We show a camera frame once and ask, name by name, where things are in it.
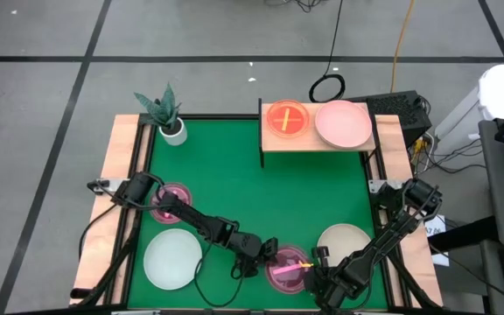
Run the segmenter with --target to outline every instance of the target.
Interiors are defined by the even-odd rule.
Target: white cylinder
[[[161,135],[163,135],[164,140],[170,145],[181,145],[188,138],[188,132],[186,131],[186,126],[184,125],[184,121],[182,119],[180,119],[180,117],[178,117],[177,119],[180,121],[180,124],[182,125],[182,127],[174,135],[166,135],[163,132],[162,128],[160,128],[160,127],[158,128]]]

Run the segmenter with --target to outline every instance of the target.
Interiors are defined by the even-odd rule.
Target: green mat
[[[280,247],[300,247],[306,253],[320,234],[336,223],[351,223],[375,236],[367,184],[356,152],[270,153],[260,167],[257,121],[185,121],[188,139],[179,147],[157,135],[150,171],[165,182],[186,185],[193,206],[204,214],[239,221],[240,231],[275,236]],[[168,228],[183,228],[207,244],[196,231],[179,222],[164,225],[143,214],[141,234],[129,293],[130,308],[209,308],[193,283],[167,291],[155,287],[144,273],[144,252],[149,242]],[[237,281],[230,277],[235,261],[231,251],[213,247],[202,266],[199,286],[210,301],[227,302]],[[374,270],[373,289],[366,309],[386,309],[380,268]],[[358,305],[366,292],[343,307]],[[317,308],[306,291],[286,295],[273,289],[264,269],[244,280],[229,308]]]

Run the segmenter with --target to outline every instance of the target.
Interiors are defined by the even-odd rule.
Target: wooden shelf
[[[366,103],[356,104],[368,112]],[[302,135],[291,138],[278,136],[270,129],[267,121],[271,105],[271,103],[262,104],[262,150],[264,152],[372,151],[375,149],[375,139],[372,135],[364,144],[352,149],[341,149],[326,143],[314,128],[314,117],[324,103],[303,103],[310,115],[310,125]],[[382,115],[374,117],[377,124],[382,118]]]

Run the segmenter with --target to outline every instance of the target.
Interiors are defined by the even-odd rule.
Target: succulent plant
[[[172,92],[171,84],[166,85],[166,90],[163,94],[163,99],[156,99],[155,101],[150,100],[147,96],[139,93],[134,93],[137,100],[143,105],[150,116],[153,118],[153,122],[161,127],[168,130],[174,128],[176,119],[179,116],[179,108],[181,103],[175,105],[174,93]]]

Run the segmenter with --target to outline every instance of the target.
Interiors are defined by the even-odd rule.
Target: white plate
[[[143,269],[152,284],[176,290],[193,280],[201,258],[201,246],[190,232],[171,228],[153,238],[143,256]]]
[[[327,246],[330,251],[328,265],[335,267],[355,250],[363,249],[371,242],[362,229],[355,225],[340,223],[327,228],[318,239],[318,247]]]

